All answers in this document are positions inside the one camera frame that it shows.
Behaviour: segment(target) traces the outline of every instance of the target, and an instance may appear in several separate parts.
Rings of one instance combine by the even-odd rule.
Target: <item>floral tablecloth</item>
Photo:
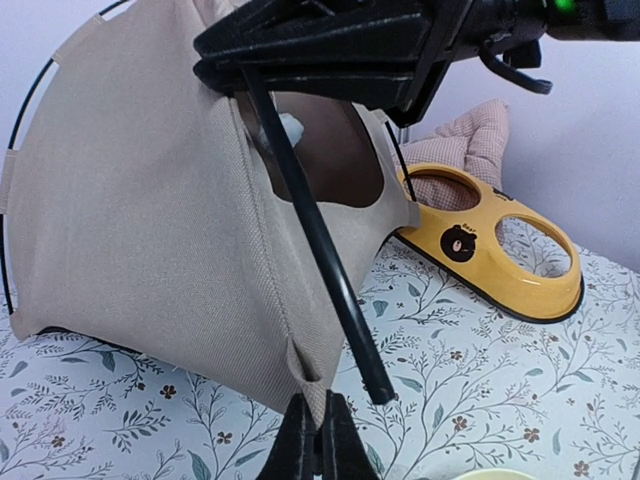
[[[523,224],[505,250],[557,275]],[[629,480],[640,455],[640,279],[581,250],[583,306],[554,325],[487,305],[397,240],[361,304],[395,382],[373,407],[347,348],[348,396],[383,479],[444,480],[506,466],[539,479]],[[19,344],[0,320],[0,480],[250,480],[280,416],[249,398],[76,334]]]

